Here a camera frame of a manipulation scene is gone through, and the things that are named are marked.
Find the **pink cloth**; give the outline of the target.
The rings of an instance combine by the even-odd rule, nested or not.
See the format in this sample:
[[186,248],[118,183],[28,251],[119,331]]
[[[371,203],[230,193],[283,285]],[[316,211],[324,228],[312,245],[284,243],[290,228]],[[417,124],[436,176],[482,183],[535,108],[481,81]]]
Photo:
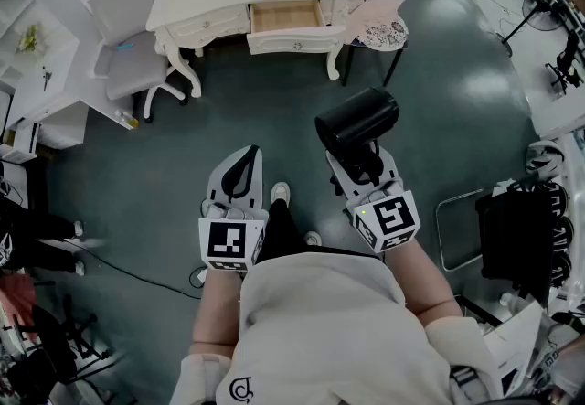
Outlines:
[[357,42],[363,45],[357,40],[357,37],[366,22],[373,20],[391,21],[397,18],[400,16],[399,8],[404,2],[405,0],[349,0],[345,44],[350,45]]

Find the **person's black trousers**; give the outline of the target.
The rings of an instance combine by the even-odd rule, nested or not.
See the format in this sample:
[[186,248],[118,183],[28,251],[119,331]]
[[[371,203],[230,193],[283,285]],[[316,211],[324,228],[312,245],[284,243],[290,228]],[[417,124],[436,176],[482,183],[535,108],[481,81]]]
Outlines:
[[285,200],[276,199],[270,207],[265,237],[256,263],[305,253],[309,249],[310,246],[296,228]]

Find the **black standing fan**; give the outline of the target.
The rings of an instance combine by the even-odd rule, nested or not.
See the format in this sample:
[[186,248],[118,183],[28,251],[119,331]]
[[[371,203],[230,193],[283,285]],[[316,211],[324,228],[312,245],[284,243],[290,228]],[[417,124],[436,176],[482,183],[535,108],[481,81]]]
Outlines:
[[513,56],[510,40],[525,25],[537,31],[549,32],[564,25],[564,20],[557,2],[553,0],[524,0],[522,4],[522,20],[506,36],[498,34],[498,38],[509,58]]

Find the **person's left forearm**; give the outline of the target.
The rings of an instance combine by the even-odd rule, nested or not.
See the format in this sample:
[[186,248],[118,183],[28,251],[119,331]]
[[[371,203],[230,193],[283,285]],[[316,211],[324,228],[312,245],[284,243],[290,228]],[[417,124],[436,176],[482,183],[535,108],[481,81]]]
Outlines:
[[242,280],[237,272],[210,270],[193,327],[190,354],[232,358],[239,342],[239,298]]

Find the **black hair dryer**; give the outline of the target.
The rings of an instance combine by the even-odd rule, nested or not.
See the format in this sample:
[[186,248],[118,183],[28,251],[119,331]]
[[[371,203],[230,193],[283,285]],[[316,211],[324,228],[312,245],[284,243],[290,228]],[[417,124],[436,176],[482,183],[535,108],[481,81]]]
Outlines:
[[359,166],[378,153],[378,139],[393,128],[399,106],[384,88],[365,89],[314,119],[319,139],[340,164]]

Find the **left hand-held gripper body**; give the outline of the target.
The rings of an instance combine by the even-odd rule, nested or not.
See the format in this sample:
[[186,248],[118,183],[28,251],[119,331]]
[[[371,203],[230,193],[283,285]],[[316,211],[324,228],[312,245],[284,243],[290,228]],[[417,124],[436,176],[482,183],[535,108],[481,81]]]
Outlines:
[[[228,201],[222,177],[250,149],[255,150],[250,191]],[[263,206],[262,170],[261,150],[252,144],[229,155],[211,173],[198,220],[200,256],[209,269],[246,272],[255,264],[269,218]]]

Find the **person's right forearm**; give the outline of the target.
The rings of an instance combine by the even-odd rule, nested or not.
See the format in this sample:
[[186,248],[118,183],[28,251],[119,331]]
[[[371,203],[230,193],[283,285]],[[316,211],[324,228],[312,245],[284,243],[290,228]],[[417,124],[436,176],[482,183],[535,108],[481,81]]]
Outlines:
[[407,308],[422,325],[463,316],[446,278],[415,239],[385,254],[385,264],[402,290]]

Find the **black bag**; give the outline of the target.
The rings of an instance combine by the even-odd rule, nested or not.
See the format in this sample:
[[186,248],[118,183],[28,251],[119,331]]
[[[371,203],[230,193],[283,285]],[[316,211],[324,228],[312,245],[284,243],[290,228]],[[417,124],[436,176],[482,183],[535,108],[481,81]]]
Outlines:
[[551,197],[544,192],[505,192],[475,203],[479,218],[482,275],[512,282],[544,304],[552,272]]

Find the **black swivel chair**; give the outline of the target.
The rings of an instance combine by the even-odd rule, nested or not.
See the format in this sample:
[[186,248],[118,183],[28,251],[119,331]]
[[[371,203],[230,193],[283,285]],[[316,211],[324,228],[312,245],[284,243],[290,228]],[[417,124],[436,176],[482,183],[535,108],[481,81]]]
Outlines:
[[568,34],[565,49],[556,57],[556,64],[545,64],[545,67],[551,69],[557,77],[557,79],[551,83],[551,86],[554,87],[559,84],[563,94],[567,93],[567,87],[569,85],[577,88],[584,82],[584,79],[580,76],[573,65],[573,62],[576,60],[578,47],[579,37],[574,30],[571,30]]

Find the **yellow flowers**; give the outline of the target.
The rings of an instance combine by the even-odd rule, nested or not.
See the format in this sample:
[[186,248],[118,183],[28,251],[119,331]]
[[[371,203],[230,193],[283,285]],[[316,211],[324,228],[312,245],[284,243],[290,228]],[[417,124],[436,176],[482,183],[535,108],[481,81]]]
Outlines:
[[30,25],[21,35],[17,47],[18,52],[35,52],[38,44],[39,25]]

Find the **small yellow bottle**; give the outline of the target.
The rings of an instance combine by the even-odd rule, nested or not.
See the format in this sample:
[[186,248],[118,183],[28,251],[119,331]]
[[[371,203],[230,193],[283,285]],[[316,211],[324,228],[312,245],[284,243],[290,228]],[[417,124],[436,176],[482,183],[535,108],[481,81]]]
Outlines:
[[139,121],[126,111],[117,110],[115,117],[117,122],[128,130],[134,130],[139,125]]

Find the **round patterned cushion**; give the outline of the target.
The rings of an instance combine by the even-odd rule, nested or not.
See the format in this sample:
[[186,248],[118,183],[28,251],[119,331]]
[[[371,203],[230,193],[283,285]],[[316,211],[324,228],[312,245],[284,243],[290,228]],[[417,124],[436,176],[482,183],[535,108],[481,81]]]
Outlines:
[[357,40],[367,48],[390,52],[403,48],[409,38],[409,31],[403,19],[373,20],[366,22]]

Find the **grey office chair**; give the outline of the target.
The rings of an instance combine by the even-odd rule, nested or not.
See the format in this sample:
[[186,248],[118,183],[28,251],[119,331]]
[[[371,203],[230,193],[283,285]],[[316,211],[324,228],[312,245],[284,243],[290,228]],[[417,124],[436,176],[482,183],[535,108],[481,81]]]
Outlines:
[[[101,33],[92,76],[105,81],[109,100],[120,101],[146,91],[143,118],[153,120],[152,102],[159,90],[172,94],[181,105],[187,96],[166,79],[175,68],[155,49],[156,36],[146,29],[154,0],[90,0],[89,6]],[[116,50],[125,43],[133,48]]]

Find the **black tripod stand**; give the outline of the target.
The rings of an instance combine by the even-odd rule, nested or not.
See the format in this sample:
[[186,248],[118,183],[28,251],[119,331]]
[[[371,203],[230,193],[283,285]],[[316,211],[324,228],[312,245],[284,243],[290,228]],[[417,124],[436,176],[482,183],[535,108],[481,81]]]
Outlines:
[[18,340],[25,334],[36,334],[40,341],[31,352],[40,351],[52,367],[53,373],[61,383],[70,383],[93,375],[87,371],[91,366],[112,359],[111,350],[98,351],[83,337],[83,333],[97,323],[97,316],[90,313],[86,320],[77,323],[73,316],[73,302],[69,294],[63,299],[64,321],[60,322],[53,314],[35,305],[32,308],[32,325],[21,325],[13,315],[14,330]]

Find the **white helmet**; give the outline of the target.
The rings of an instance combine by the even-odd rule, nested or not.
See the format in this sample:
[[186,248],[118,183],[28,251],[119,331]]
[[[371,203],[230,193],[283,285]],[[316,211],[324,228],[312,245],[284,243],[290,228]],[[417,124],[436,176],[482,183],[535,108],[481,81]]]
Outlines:
[[553,141],[536,141],[526,149],[525,170],[541,180],[552,179],[561,174],[565,154]]

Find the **metal folding frame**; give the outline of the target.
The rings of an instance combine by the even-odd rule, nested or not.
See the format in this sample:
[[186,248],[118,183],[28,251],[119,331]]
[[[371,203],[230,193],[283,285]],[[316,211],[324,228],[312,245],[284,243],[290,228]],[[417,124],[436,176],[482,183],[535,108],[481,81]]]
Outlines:
[[484,191],[479,188],[445,198],[434,210],[440,262],[445,272],[462,270],[482,257],[475,203]]

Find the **wooden drawer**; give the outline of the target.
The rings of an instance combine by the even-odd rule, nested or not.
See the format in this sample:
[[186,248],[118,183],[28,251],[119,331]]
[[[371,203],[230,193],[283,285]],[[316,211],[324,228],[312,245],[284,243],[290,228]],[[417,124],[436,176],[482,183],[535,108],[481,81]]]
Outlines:
[[250,29],[247,40],[252,55],[330,52],[345,31],[343,25],[325,23],[317,0],[251,4]]

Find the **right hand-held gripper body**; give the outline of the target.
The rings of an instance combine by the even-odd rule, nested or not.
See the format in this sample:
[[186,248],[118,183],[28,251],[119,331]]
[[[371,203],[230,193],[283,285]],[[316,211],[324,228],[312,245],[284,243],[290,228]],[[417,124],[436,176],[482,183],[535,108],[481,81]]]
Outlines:
[[346,198],[346,214],[353,228],[375,253],[411,241],[420,229],[412,192],[403,188],[392,155],[381,148],[375,157],[382,170],[377,181],[368,175],[353,178],[330,153],[326,159],[333,175],[335,193]]

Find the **person's cream shirt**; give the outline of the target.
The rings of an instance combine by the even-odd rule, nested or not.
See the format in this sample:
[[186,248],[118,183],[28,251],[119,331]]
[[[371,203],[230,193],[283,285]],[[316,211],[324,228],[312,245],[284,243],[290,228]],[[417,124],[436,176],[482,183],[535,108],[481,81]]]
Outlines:
[[250,270],[232,358],[185,357],[170,405],[474,405],[502,396],[473,319],[424,326],[380,260],[302,253]]

